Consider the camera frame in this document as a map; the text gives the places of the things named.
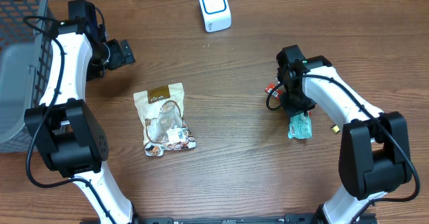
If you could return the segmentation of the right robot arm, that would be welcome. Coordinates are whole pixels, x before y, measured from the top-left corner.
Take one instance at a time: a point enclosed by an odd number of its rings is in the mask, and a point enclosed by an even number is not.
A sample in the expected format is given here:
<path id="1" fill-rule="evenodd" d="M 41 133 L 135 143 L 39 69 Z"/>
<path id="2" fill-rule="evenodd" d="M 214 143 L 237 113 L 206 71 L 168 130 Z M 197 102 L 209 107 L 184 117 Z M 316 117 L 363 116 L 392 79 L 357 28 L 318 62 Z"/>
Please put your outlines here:
<path id="1" fill-rule="evenodd" d="M 386 113 L 360 97 L 324 56 L 305 57 L 299 46 L 276 56 L 280 108 L 293 119 L 320 106 L 341 133 L 341 185 L 314 213 L 294 213 L 285 223 L 376 223 L 366 210 L 375 203 L 415 199 L 420 180 L 411 161 L 408 126 L 397 111 Z"/>

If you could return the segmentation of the teal Kleenex tissue pack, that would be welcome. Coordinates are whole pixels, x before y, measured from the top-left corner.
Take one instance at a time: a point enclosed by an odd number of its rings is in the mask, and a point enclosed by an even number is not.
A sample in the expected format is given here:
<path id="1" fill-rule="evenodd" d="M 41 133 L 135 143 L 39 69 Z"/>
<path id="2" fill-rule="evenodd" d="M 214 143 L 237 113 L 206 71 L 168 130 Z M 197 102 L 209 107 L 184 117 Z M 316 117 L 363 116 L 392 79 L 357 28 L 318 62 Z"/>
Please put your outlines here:
<path id="1" fill-rule="evenodd" d="M 301 113 L 290 118 L 288 137 L 290 139 L 312 138 L 312 123 L 309 116 Z"/>

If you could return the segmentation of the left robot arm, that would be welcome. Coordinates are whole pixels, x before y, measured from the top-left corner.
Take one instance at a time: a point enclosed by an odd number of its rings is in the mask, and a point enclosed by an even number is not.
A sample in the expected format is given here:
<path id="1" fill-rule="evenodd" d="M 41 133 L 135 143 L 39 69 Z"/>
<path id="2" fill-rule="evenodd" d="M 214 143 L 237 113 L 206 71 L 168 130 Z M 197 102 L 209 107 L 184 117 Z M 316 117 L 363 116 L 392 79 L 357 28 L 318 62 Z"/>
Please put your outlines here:
<path id="1" fill-rule="evenodd" d="M 24 115 L 32 142 L 25 170 L 40 188 L 75 183 L 99 216 L 99 223 L 141 223 L 107 164 L 107 135 L 85 102 L 86 83 L 106 70 L 133 64 L 127 41 L 108 40 L 100 9 L 86 0 L 68 2 L 68 19 L 51 18 L 53 58 L 47 88 Z"/>

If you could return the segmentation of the brown snack pouch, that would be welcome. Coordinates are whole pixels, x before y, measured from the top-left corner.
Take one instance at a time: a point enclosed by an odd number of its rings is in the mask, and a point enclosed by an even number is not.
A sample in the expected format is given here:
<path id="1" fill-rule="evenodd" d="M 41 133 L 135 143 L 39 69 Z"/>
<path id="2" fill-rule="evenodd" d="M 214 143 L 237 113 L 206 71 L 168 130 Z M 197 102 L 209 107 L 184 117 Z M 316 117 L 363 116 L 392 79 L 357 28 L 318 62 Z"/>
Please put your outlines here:
<path id="1" fill-rule="evenodd" d="M 181 82 L 133 94 L 147 156 L 196 147 L 194 134 L 184 120 L 184 95 Z"/>

